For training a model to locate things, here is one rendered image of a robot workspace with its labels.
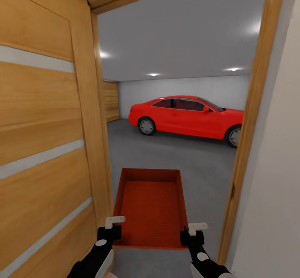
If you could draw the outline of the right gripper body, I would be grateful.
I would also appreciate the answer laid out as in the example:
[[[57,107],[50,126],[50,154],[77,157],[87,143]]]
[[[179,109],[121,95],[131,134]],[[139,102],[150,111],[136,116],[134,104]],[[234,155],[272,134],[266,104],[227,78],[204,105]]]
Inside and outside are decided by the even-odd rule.
[[[184,230],[180,232],[181,245],[187,245],[190,251],[190,245],[194,242],[198,242],[200,245],[204,245],[204,236],[203,230],[196,230],[196,236],[190,236],[188,230]]]

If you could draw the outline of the storage box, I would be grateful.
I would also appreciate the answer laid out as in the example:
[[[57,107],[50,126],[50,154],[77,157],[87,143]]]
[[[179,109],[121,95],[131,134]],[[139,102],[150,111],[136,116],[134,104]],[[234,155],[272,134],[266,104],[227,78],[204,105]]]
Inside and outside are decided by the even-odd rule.
[[[116,248],[185,250],[189,231],[180,170],[123,168],[113,217],[125,216]]]

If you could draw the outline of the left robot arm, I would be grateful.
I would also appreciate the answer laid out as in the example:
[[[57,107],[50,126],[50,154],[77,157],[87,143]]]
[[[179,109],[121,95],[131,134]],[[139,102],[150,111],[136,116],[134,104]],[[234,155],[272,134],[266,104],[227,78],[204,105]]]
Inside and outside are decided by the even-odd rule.
[[[114,224],[124,221],[125,216],[107,217],[105,227],[97,230],[97,242],[91,252],[75,263],[66,278],[103,278],[113,260],[113,242],[122,237],[122,226]]]

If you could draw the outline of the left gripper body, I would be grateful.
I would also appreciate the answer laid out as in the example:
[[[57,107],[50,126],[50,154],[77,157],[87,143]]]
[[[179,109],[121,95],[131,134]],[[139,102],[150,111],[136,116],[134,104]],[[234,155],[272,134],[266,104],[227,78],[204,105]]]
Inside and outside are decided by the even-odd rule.
[[[114,240],[120,240],[122,237],[122,226],[115,226],[111,229],[105,229],[105,227],[99,227],[97,230],[97,239],[99,239],[101,236],[105,234],[110,234]]]

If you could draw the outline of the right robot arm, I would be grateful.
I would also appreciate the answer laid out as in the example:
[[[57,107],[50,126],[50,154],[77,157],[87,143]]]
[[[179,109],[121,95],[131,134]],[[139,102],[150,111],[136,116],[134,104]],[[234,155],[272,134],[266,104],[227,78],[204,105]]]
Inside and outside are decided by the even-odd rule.
[[[187,245],[191,253],[191,271],[194,278],[237,278],[229,273],[225,265],[218,265],[210,260],[203,248],[203,229],[206,223],[189,223],[188,230],[180,232],[181,245]]]

